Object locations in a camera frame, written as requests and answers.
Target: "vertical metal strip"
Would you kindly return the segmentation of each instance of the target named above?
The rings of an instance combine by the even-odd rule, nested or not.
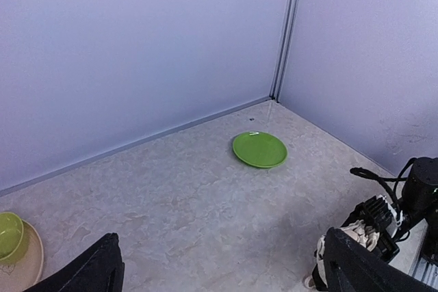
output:
[[[280,52],[275,66],[274,79],[272,81],[270,91],[270,97],[276,101],[279,100],[281,86],[283,85],[297,7],[298,0],[287,0],[286,17],[283,26],[283,34],[281,37]]]

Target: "bowl rim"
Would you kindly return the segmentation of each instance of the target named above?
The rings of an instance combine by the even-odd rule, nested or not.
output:
[[[13,212],[10,212],[10,211],[6,211],[6,212],[0,212],[0,215],[12,215],[13,217],[16,217],[18,219],[18,221],[20,222],[20,224],[21,224],[21,236],[20,236],[20,240],[18,241],[18,243],[17,243],[16,247],[13,249],[13,251],[11,251],[7,256],[4,256],[3,258],[0,258],[0,261],[2,261],[2,260],[6,260],[10,256],[12,256],[17,251],[18,247],[21,245],[21,242],[23,241],[23,237],[24,237],[24,234],[25,234],[25,227],[24,227],[23,220],[16,213],[13,213]]]

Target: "beige plate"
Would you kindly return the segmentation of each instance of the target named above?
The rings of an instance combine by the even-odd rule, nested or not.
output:
[[[23,220],[25,234],[29,234],[29,247],[25,256],[15,265],[0,265],[2,292],[22,292],[41,278],[44,248],[35,228]]]

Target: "white cloth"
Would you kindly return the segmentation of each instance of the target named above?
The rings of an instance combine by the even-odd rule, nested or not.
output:
[[[341,227],[340,229],[364,248],[367,248],[368,251],[372,251],[376,247],[378,238],[380,237],[380,233],[375,232],[371,226],[365,226],[365,222],[363,220],[357,220],[347,227]],[[325,238],[326,235],[322,235],[318,240],[316,249],[316,265],[318,266],[321,279],[325,285],[327,285],[326,271],[324,268]]]

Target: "green plate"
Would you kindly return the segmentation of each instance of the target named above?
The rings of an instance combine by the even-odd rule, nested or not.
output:
[[[257,168],[273,168],[286,161],[287,149],[269,133],[249,131],[233,141],[233,151],[243,162]]]

